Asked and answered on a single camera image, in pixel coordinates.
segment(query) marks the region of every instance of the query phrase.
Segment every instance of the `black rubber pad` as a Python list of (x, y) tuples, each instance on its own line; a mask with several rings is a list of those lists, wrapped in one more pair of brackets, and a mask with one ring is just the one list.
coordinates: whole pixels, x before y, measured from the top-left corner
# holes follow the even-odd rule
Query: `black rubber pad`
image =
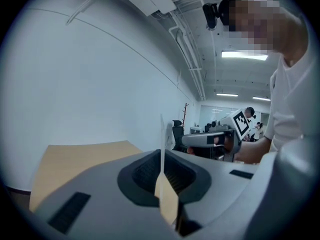
[(48, 224), (65, 234), (85, 207), (90, 197), (89, 194), (76, 192), (49, 220)]
[(232, 171), (230, 171), (230, 174), (233, 174), (233, 175), (236, 175), (236, 176), (239, 176), (239, 177), (242, 177), (242, 178), (246, 178), (246, 179), (249, 179), (249, 180), (251, 180), (251, 178), (254, 175), (253, 173), (245, 172), (245, 171), (241, 171), (241, 170), (232, 170)]

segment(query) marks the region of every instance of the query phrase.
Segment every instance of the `desk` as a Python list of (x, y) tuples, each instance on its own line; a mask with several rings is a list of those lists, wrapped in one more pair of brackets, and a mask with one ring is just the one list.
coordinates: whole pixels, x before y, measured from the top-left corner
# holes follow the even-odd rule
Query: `desk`
[[(49, 145), (35, 175), (29, 209), (34, 212), (50, 193), (84, 170), (141, 152), (129, 141), (91, 145)], [(160, 177), (155, 185), (156, 197), (159, 197), (160, 193), (159, 179)], [(166, 177), (163, 181), (161, 214), (169, 224), (172, 224), (177, 217), (178, 196)]]
[(190, 134), (195, 134), (195, 133), (201, 133), (201, 128), (196, 126), (190, 127)]

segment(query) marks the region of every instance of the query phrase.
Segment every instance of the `hand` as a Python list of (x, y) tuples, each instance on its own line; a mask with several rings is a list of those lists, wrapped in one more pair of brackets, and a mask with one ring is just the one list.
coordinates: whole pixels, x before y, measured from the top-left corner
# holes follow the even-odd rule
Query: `hand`
[[(218, 144), (219, 142), (219, 137), (215, 137), (214, 138), (214, 144)], [(225, 150), (229, 153), (230, 151), (232, 151), (232, 149), (234, 148), (234, 140), (233, 138), (229, 137), (229, 136), (224, 136), (224, 148)], [(188, 147), (186, 152), (190, 155), (199, 155), (199, 154), (195, 154), (195, 150), (199, 151), (202, 148), (193, 148), (193, 147)]]

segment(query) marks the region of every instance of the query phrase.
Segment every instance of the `fluorescent light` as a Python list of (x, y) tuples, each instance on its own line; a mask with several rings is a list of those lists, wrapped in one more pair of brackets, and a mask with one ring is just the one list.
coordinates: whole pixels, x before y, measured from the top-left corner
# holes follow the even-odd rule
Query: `fluorescent light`
[(265, 54), (255, 54), (247, 51), (222, 51), (222, 58), (245, 58), (265, 61), (267, 57), (268, 55)]
[(267, 101), (267, 102), (270, 102), (270, 101), (271, 101), (271, 99), (269, 99), (269, 98), (252, 97), (252, 99), (261, 100), (261, 101)]
[(226, 94), (226, 93), (217, 93), (218, 96), (232, 96), (232, 97), (238, 97), (238, 94)]

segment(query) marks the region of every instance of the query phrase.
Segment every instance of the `shirt sleeve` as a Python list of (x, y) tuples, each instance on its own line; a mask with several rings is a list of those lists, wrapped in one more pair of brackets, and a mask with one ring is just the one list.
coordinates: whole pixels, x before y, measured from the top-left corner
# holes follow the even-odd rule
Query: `shirt sleeve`
[(273, 75), (270, 77), (270, 93), (271, 93), (271, 105), (270, 105), (270, 113), (269, 113), (269, 120), (266, 126), (266, 130), (264, 133), (264, 136), (268, 138), (269, 140), (272, 140), (275, 135), (274, 130), (274, 113), (273, 113), (273, 91), (275, 88), (275, 82), (276, 82), (276, 74), (277, 70), (273, 73)]

